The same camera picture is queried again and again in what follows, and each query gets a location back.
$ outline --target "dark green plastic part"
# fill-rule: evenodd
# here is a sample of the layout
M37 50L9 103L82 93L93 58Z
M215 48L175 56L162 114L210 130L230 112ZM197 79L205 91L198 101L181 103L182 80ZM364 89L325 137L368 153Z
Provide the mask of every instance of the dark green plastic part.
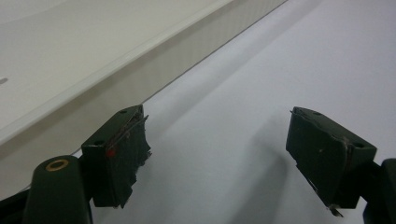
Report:
M95 206L123 207L139 166L149 157L143 106L116 113L81 146Z
M286 149L327 207L356 207L373 145L319 112L294 107Z
M60 170L48 171L47 166L58 160L68 163ZM77 158L55 157L35 168L22 223L91 223Z

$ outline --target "brass screw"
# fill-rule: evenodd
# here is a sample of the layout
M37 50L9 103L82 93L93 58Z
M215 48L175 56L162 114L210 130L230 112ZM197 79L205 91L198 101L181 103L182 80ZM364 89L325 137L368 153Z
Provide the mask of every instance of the brass screw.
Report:
M46 170L50 172L59 171L66 167L68 164L69 161L65 159L52 161L46 166Z

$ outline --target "raised white ledge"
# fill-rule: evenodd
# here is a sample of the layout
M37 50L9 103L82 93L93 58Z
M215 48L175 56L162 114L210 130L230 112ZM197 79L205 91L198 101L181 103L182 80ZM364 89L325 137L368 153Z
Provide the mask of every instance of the raised white ledge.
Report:
M2 3L16 15L0 18L0 144L232 2L35 1Z
M46 1L0 17L0 198L285 0Z

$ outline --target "white table surface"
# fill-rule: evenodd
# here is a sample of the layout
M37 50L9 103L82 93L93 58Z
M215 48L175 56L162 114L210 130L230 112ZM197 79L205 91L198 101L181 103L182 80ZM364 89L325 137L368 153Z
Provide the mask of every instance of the white table surface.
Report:
M333 217L285 150L317 110L396 157L396 1L289 0L144 103L153 155L97 223L362 223Z

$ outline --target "white surface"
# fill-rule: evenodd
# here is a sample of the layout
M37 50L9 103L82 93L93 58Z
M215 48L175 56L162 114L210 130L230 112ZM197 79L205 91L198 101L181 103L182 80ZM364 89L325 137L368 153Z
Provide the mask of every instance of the white surface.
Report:
M232 0L0 2L0 144Z
M396 157L396 2L289 0L144 103L153 155L97 223L362 223L333 217L285 150L304 106Z

